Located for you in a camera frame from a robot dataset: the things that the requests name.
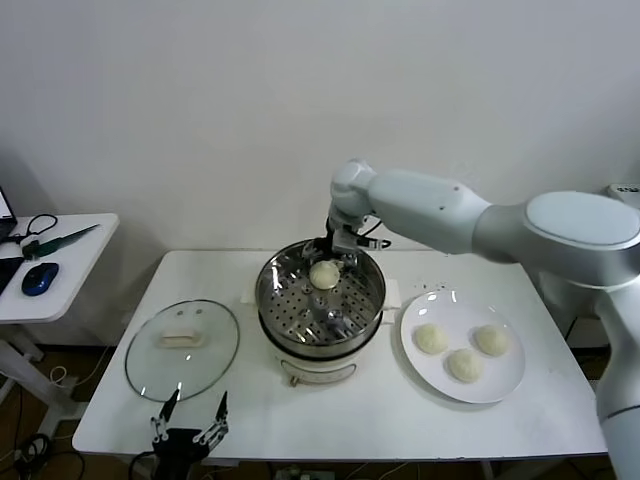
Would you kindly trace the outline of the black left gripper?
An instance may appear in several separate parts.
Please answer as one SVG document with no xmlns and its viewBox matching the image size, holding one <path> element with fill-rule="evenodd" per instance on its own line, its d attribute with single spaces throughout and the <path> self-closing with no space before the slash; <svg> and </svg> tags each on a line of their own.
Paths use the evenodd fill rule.
<svg viewBox="0 0 640 480">
<path fill-rule="evenodd" d="M 153 451 L 157 465 L 154 480 L 186 480 L 192 467 L 208 456 L 207 445 L 218 445 L 229 431 L 228 392 L 225 391 L 213 422 L 201 432 L 197 429 L 170 428 L 167 425 L 180 399 L 176 388 L 163 404 L 160 413 L 150 419 Z"/>
</svg>

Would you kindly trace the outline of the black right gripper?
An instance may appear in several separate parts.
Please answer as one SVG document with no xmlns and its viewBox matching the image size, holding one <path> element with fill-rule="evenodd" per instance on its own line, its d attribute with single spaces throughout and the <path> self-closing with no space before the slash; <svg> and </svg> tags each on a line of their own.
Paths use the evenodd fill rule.
<svg viewBox="0 0 640 480">
<path fill-rule="evenodd" d="M 301 250 L 303 258 L 322 258 L 323 260 L 338 259 L 340 270 L 353 270 L 358 267 L 358 255 L 345 253 L 335 246 L 334 237 L 342 232 L 344 224 L 335 219 L 327 219 L 325 222 L 325 235 L 319 240 L 307 241 Z"/>
</svg>

